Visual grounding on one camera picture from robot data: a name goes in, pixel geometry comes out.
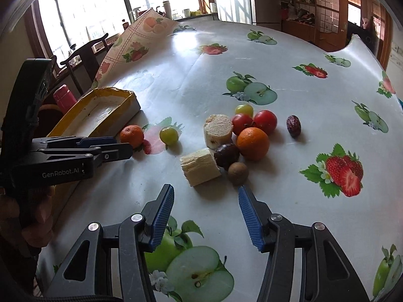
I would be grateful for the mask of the person's left hand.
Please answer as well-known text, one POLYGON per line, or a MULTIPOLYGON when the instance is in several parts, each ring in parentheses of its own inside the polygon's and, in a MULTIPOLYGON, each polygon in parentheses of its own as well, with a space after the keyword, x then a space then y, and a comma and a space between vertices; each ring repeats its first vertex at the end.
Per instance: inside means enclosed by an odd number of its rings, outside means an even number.
POLYGON ((1 236, 12 244, 25 242, 32 247, 46 247, 53 236, 52 198, 55 187, 39 190, 44 199, 34 203, 27 215, 19 204, 1 189, 1 236))

